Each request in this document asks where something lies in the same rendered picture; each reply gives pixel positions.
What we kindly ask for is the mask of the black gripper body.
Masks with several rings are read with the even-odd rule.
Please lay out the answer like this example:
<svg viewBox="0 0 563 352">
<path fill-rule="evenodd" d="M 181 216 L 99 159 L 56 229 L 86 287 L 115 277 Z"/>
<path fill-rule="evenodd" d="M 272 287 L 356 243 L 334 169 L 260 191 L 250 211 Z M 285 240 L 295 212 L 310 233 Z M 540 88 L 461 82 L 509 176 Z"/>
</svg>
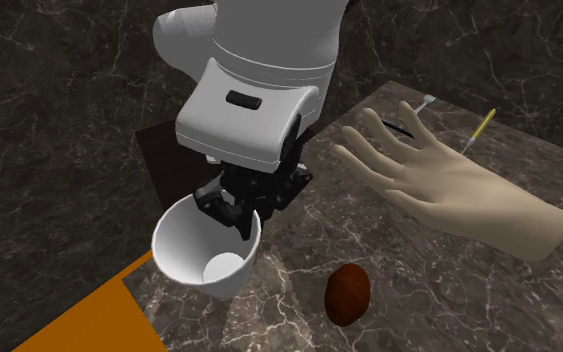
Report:
<svg viewBox="0 0 563 352">
<path fill-rule="evenodd" d="M 304 141 L 298 137 L 301 115 L 297 114 L 282 144 L 280 163 L 272 173 L 221 163 L 220 185 L 235 200 L 258 213 L 284 210 L 312 180 L 300 162 Z"/>
</svg>

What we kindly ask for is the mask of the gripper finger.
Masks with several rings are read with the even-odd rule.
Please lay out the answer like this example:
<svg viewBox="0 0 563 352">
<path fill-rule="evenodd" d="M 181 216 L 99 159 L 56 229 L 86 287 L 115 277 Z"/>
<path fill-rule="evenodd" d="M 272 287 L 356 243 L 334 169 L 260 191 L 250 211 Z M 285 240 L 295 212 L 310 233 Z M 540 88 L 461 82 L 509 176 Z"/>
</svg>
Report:
<svg viewBox="0 0 563 352">
<path fill-rule="evenodd" d="M 251 237 L 254 207 L 250 202 L 239 201 L 236 204 L 237 218 L 234 226 L 239 231 L 243 241 Z"/>
<path fill-rule="evenodd" d="M 237 223 L 240 211 L 223 198 L 222 191 L 220 177 L 216 177 L 194 192 L 195 203 L 199 210 L 219 223 Z"/>
</svg>

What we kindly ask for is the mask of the white cup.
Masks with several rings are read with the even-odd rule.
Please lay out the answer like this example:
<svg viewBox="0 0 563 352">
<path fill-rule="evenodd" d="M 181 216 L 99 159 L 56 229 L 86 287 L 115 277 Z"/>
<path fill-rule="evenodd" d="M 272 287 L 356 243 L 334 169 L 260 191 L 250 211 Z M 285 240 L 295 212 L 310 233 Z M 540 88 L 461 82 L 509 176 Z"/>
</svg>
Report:
<svg viewBox="0 0 563 352">
<path fill-rule="evenodd" d="M 153 259 L 168 278 L 210 297 L 239 293 L 248 280 L 261 239 L 261 222 L 252 215 L 250 238 L 200 211 L 192 195 L 173 204 L 152 236 Z"/>
</svg>

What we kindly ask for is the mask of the brown oval fruit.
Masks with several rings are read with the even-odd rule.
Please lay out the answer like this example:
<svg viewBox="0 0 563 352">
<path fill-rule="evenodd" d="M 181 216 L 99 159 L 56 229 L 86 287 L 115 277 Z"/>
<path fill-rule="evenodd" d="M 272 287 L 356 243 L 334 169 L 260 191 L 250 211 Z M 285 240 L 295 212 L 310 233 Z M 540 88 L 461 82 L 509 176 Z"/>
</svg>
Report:
<svg viewBox="0 0 563 352">
<path fill-rule="evenodd" d="M 329 320 L 337 326 L 349 326 L 359 320 L 370 303 L 370 281 L 357 264 L 344 264 L 328 278 L 324 304 Z"/>
</svg>

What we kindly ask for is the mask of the orange flat panel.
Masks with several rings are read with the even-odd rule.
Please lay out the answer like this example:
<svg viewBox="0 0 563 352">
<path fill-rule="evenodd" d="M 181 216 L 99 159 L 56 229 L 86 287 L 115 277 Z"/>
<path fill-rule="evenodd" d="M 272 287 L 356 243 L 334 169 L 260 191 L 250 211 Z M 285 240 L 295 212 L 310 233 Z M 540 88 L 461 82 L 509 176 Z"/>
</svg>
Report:
<svg viewBox="0 0 563 352">
<path fill-rule="evenodd" d="M 147 252 L 12 352 L 167 352 L 123 283 Z"/>
</svg>

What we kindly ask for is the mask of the white fork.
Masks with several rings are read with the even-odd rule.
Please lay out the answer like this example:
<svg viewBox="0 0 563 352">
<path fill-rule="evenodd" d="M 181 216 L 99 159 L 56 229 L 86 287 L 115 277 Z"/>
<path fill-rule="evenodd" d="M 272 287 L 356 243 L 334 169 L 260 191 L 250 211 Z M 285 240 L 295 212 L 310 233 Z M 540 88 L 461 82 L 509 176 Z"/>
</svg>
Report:
<svg viewBox="0 0 563 352">
<path fill-rule="evenodd" d="M 434 102 L 436 97 L 433 95 L 425 95 L 423 97 L 423 102 L 414 110 L 416 114 L 418 114 L 422 109 L 424 109 L 427 105 Z"/>
</svg>

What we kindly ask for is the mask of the beige hand model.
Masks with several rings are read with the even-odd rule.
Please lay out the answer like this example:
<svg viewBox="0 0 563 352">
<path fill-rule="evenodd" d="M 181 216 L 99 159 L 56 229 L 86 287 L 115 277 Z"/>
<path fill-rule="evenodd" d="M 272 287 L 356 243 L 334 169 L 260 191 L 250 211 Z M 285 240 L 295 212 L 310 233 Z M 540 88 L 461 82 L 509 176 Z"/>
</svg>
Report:
<svg viewBox="0 0 563 352">
<path fill-rule="evenodd" d="M 405 101 L 399 113 L 418 141 L 397 139 L 370 108 L 363 114 L 385 151 L 342 129 L 335 156 L 359 179 L 422 224 L 480 241 L 522 260 L 546 258 L 563 240 L 563 210 L 440 142 Z"/>
</svg>

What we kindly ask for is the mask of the yellow handled thin tool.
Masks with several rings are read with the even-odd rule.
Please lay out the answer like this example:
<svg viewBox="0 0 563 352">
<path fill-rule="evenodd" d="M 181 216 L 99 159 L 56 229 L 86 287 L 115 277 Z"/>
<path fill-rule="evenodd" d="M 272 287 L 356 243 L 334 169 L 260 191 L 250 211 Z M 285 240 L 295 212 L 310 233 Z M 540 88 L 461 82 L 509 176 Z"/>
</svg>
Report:
<svg viewBox="0 0 563 352">
<path fill-rule="evenodd" d="M 487 125 L 493 119 L 495 114 L 496 114 L 496 108 L 491 109 L 486 114 L 486 116 L 483 118 L 482 122 L 476 127 L 476 129 L 474 130 L 472 135 L 467 140 L 464 148 L 461 150 L 461 154 L 464 154 L 466 152 L 466 150 L 475 143 L 475 141 L 479 138 L 479 136 L 481 135 L 483 130 L 487 127 Z"/>
</svg>

